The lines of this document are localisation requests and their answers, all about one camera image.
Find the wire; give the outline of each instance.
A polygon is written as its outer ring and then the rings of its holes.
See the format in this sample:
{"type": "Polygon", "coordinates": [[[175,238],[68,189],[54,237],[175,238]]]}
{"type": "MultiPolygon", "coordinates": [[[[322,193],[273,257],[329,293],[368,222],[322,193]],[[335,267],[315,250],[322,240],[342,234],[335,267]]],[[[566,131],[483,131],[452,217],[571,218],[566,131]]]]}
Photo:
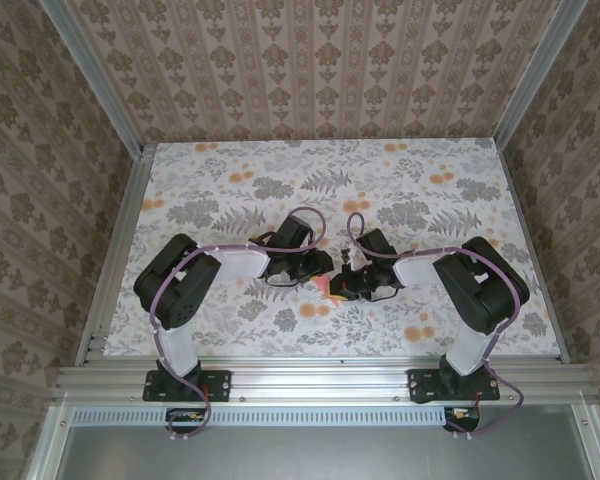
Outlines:
{"type": "Polygon", "coordinates": [[[389,295],[388,297],[374,298],[373,300],[369,300],[369,302],[373,303],[373,302],[381,302],[383,300],[389,300],[390,298],[394,298],[398,294],[399,290],[400,290],[399,288],[396,288],[396,289],[394,289],[393,294],[389,295]]]}
{"type": "Polygon", "coordinates": [[[478,415],[480,415],[480,392],[476,388],[476,404],[473,406],[476,410],[478,410],[478,415]]]}
{"type": "Polygon", "coordinates": [[[275,232],[266,232],[266,233],[263,233],[263,234],[262,234],[262,235],[260,235],[259,237],[256,237],[254,240],[256,241],[256,244],[257,244],[257,242],[264,243],[264,241],[265,241],[267,238],[269,238],[269,237],[273,236],[273,234],[274,234],[274,233],[275,233],[275,232]]]}
{"type": "Polygon", "coordinates": [[[513,407],[511,407],[511,409],[507,413],[505,413],[502,417],[500,417],[497,421],[495,421],[491,425],[488,425],[486,427],[483,427],[483,428],[476,430],[474,432],[471,432],[471,433],[467,432],[465,429],[463,429],[462,427],[460,427],[452,422],[448,422],[449,425],[456,428],[458,431],[465,433],[468,438],[470,435],[474,436],[474,435],[480,435],[482,433],[487,433],[487,432],[493,430],[498,425],[502,424],[509,417],[511,417],[511,415],[513,415],[515,412],[517,412],[520,409],[520,407],[522,406],[522,404],[524,403],[524,394],[522,393],[522,391],[518,387],[513,385],[512,383],[503,379],[500,375],[498,375],[495,372],[495,370],[493,370],[491,365],[489,365],[489,355],[491,354],[494,347],[496,346],[496,343],[498,343],[498,339],[500,338],[502,333],[507,328],[509,328],[509,326],[516,320],[516,318],[518,318],[518,315],[520,313],[520,306],[521,306],[520,305],[520,294],[516,290],[516,287],[514,287],[511,280],[509,280],[509,277],[507,277],[507,274],[504,273],[502,271],[502,269],[500,269],[497,265],[495,265],[488,258],[485,258],[478,253],[472,252],[471,250],[467,250],[466,248],[461,248],[461,247],[431,248],[428,250],[411,251],[411,252],[396,253],[396,254],[384,254],[384,253],[374,252],[373,250],[369,250],[368,248],[363,247],[360,244],[360,242],[358,242],[358,240],[356,239],[356,236],[354,235],[353,230],[351,228],[351,221],[353,220],[354,217],[358,217],[360,219],[360,223],[361,223],[361,226],[360,226],[361,233],[360,234],[362,234],[362,232],[364,231],[364,225],[365,225],[364,216],[360,212],[353,212],[351,215],[349,215],[349,218],[347,218],[347,234],[349,235],[349,239],[351,240],[351,242],[353,242],[353,244],[356,247],[358,247],[360,250],[362,250],[367,255],[371,255],[374,257],[378,257],[378,258],[415,258],[415,257],[419,257],[422,255],[433,255],[433,254],[447,253],[447,252],[448,253],[462,253],[464,255],[467,255],[467,256],[477,260],[478,262],[480,262],[483,265],[485,265],[486,267],[488,267],[491,271],[493,271],[493,273],[498,275],[502,279],[502,281],[505,283],[505,285],[511,292],[511,296],[513,297],[513,313],[511,314],[511,316],[509,317],[509,319],[506,322],[501,323],[500,326],[498,326],[498,328],[496,328],[495,335],[491,339],[491,342],[489,342],[489,345],[487,345],[487,348],[482,355],[482,365],[484,366],[485,370],[493,378],[498,380],[500,383],[506,385],[507,387],[509,387],[510,389],[512,389],[514,392],[516,392],[518,394],[518,402],[513,407]]]}
{"type": "MultiPolygon", "coordinates": [[[[308,212],[315,213],[316,215],[318,215],[318,217],[320,218],[320,221],[322,222],[322,231],[320,232],[320,235],[318,235],[318,238],[316,238],[313,242],[309,243],[309,245],[306,245],[304,247],[298,247],[298,248],[273,248],[273,247],[250,245],[250,244],[218,245],[218,246],[209,245],[206,247],[198,247],[196,250],[194,250],[193,252],[188,254],[186,257],[184,257],[182,260],[180,260],[180,262],[173,268],[173,270],[171,270],[171,273],[169,273],[169,275],[167,275],[167,278],[165,278],[164,282],[162,282],[162,285],[160,285],[160,288],[158,288],[158,291],[156,292],[155,296],[153,297],[153,301],[151,302],[151,307],[149,308],[149,322],[151,323],[151,326],[153,328],[153,339],[156,343],[156,348],[158,350],[158,356],[160,359],[160,363],[165,368],[165,370],[169,373],[169,375],[171,375],[173,378],[175,378],[177,381],[182,383],[187,388],[193,390],[202,399],[202,401],[204,402],[204,405],[205,405],[206,413],[205,413],[204,419],[202,420],[202,422],[200,423],[200,425],[198,426],[198,428],[196,430],[191,432],[191,434],[187,435],[187,438],[189,436],[198,435],[204,429],[204,427],[209,423],[209,421],[211,420],[211,412],[212,412],[211,402],[209,402],[209,399],[207,398],[207,396],[204,394],[204,392],[202,392],[202,390],[200,390],[198,388],[197,385],[194,385],[193,383],[191,383],[190,381],[188,381],[187,379],[185,379],[181,375],[179,375],[173,369],[173,367],[167,360],[167,357],[165,355],[164,348],[162,347],[162,343],[160,342],[160,336],[159,336],[159,332],[160,332],[160,329],[162,328],[162,326],[160,324],[160,321],[156,318],[156,309],[158,308],[158,303],[160,302],[160,298],[164,294],[164,292],[167,289],[167,287],[169,286],[169,284],[176,277],[176,274],[178,274],[178,272],[180,272],[193,258],[197,257],[198,255],[200,255],[201,253],[204,253],[204,252],[211,252],[211,251],[217,251],[217,250],[222,250],[222,251],[255,250],[255,251],[265,252],[265,253],[266,252],[301,253],[301,252],[306,252],[308,250],[311,250],[312,248],[316,248],[318,243],[320,243],[320,241],[324,238],[324,235],[327,231],[327,220],[324,217],[324,215],[322,214],[322,212],[320,212],[319,210],[317,210],[313,207],[294,208],[293,210],[291,210],[291,212],[289,212],[288,215],[293,215],[294,213],[300,212],[300,211],[308,211],[308,212]]],[[[175,438],[179,434],[177,434],[176,432],[173,431],[172,423],[173,422],[169,422],[167,429],[169,430],[171,437],[175,438]]]]}
{"type": "MultiPolygon", "coordinates": [[[[189,418],[191,418],[192,420],[194,420],[194,419],[193,419],[193,415],[192,415],[192,413],[191,413],[190,411],[186,411],[186,410],[178,410],[178,411],[175,411],[175,412],[171,412],[171,415],[169,416],[169,421],[167,422],[167,430],[169,431],[169,433],[171,433],[171,440],[175,440],[175,438],[176,438],[176,435],[178,435],[178,434],[176,434],[176,432],[174,432],[174,430],[173,430],[173,422],[174,422],[174,421],[175,421],[175,419],[176,419],[176,418],[178,418],[178,417],[189,417],[189,418]]],[[[192,431],[191,431],[191,432],[189,432],[189,433],[183,433],[183,434],[182,434],[182,438],[183,438],[184,440],[186,440],[187,438],[189,438],[189,436],[196,435],[196,433],[195,433],[195,432],[196,432],[196,431],[197,431],[199,428],[200,428],[199,426],[194,426],[194,430],[192,430],[192,431]]]]}

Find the table surface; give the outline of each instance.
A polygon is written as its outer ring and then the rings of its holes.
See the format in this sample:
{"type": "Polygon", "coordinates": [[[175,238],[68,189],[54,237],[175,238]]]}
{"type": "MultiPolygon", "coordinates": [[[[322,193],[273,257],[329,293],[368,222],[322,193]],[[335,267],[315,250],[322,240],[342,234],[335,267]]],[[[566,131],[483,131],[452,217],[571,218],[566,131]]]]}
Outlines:
{"type": "MultiPolygon", "coordinates": [[[[398,250],[461,245],[480,235],[525,279],[531,299],[495,349],[558,355],[556,333],[507,179],[490,139],[177,143],[157,147],[108,335],[107,355],[155,355],[133,282],[177,233],[244,243],[298,206],[321,210],[321,243],[339,271],[346,219],[365,215],[398,250]]],[[[314,228],[311,213],[301,218],[314,228]]],[[[259,279],[213,285],[190,322],[199,355],[441,355],[460,318],[439,286],[403,289],[378,303],[336,306],[309,282],[259,279]]]]}

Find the floral wallpaper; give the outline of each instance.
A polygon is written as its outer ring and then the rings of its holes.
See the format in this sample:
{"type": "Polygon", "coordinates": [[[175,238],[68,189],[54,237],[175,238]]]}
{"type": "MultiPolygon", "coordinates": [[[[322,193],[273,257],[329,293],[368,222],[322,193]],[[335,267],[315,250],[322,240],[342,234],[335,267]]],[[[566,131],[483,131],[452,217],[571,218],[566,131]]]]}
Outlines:
{"type": "Polygon", "coordinates": [[[130,159],[36,1],[0,1],[0,479],[73,363],[130,159]]]}
{"type": "Polygon", "coordinates": [[[600,0],[591,0],[505,156],[574,360],[600,397],[600,0]]]}
{"type": "Polygon", "coordinates": [[[70,0],[147,142],[490,137],[559,0],[70,0]]]}
{"type": "MultiPolygon", "coordinates": [[[[397,251],[485,237],[531,291],[495,353],[558,355],[505,173],[487,138],[158,145],[105,354],[157,355],[133,283],[173,235],[239,244],[277,229],[298,206],[325,215],[320,247],[335,272],[351,246],[345,226],[354,211],[397,251]]],[[[315,215],[298,215],[321,228],[315,215]]],[[[342,357],[441,355],[459,322],[441,285],[412,285],[377,303],[336,304],[313,282],[280,288],[237,279],[213,285],[189,326],[199,355],[342,357]]]]}

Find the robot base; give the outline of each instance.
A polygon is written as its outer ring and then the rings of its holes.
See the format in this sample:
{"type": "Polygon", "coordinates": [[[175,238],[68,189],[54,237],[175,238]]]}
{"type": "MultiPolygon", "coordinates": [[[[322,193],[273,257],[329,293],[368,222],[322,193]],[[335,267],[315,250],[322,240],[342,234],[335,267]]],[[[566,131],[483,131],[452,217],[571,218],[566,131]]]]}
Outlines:
{"type": "MultiPolygon", "coordinates": [[[[200,396],[178,382],[159,362],[158,370],[147,373],[142,399],[145,402],[200,402],[200,396]]],[[[204,392],[210,402],[228,402],[231,393],[231,371],[202,370],[200,363],[187,375],[186,380],[204,392]]]]}
{"type": "Polygon", "coordinates": [[[498,383],[484,368],[479,368],[466,377],[457,376],[453,389],[448,388],[447,382],[443,382],[441,372],[439,368],[407,370],[411,401],[475,401],[478,396],[480,400],[500,400],[498,383]]]}

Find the gray leaf pattern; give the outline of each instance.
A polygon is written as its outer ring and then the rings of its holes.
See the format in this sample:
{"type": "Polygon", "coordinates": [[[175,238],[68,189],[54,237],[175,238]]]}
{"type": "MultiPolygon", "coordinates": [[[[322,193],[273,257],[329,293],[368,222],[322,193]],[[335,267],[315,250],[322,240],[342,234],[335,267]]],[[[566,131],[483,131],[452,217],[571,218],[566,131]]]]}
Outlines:
{"type": "MultiPolygon", "coordinates": [[[[334,259],[336,271],[340,250],[350,246],[346,220],[356,210],[365,215],[367,229],[381,228],[398,251],[487,238],[532,291],[496,353],[555,354],[544,299],[500,159],[489,142],[159,145],[105,353],[156,354],[133,282],[173,235],[186,233],[203,245],[246,243],[277,229],[289,211],[305,205],[327,219],[321,248],[334,259]]],[[[297,215],[319,227],[312,214],[297,215]]],[[[0,259],[0,279],[8,284],[12,277],[15,272],[0,259]]],[[[212,356],[440,355],[457,328],[457,312],[437,285],[415,285],[386,302],[336,306],[312,281],[280,288],[262,279],[213,285],[191,322],[197,353],[212,356]]]]}
{"type": "Polygon", "coordinates": [[[293,310],[290,308],[285,308],[276,314],[273,324],[277,325],[281,332],[293,332],[298,324],[298,321],[296,320],[293,310]]]}
{"type": "Polygon", "coordinates": [[[300,188],[303,190],[311,190],[314,192],[328,194],[329,191],[334,193],[338,187],[346,187],[351,183],[348,173],[343,173],[342,170],[336,172],[334,170],[321,171],[318,170],[312,173],[307,178],[300,188]]]}
{"type": "Polygon", "coordinates": [[[218,202],[215,200],[198,200],[186,202],[183,206],[176,205],[169,209],[167,219],[177,225],[192,223],[198,228],[208,227],[213,222],[211,212],[218,211],[218,202]]]}
{"type": "Polygon", "coordinates": [[[408,200],[394,203],[391,207],[378,210],[378,220],[392,227],[409,227],[412,230],[427,228],[427,220],[423,215],[429,213],[429,206],[424,202],[408,200]]]}
{"type": "Polygon", "coordinates": [[[456,184],[462,188],[460,196],[470,202],[476,200],[495,200],[500,198],[500,190],[496,187],[487,186],[485,182],[477,182],[470,178],[461,178],[456,184]]]}
{"type": "Polygon", "coordinates": [[[248,207],[241,207],[241,210],[230,208],[213,224],[216,230],[230,233],[248,232],[254,225],[260,226],[264,223],[262,210],[254,207],[253,210],[248,207]]]}
{"type": "Polygon", "coordinates": [[[430,232],[444,233],[445,235],[454,235],[456,238],[482,225],[476,213],[471,213],[467,208],[465,212],[453,209],[455,213],[442,210],[429,225],[430,232]]]}

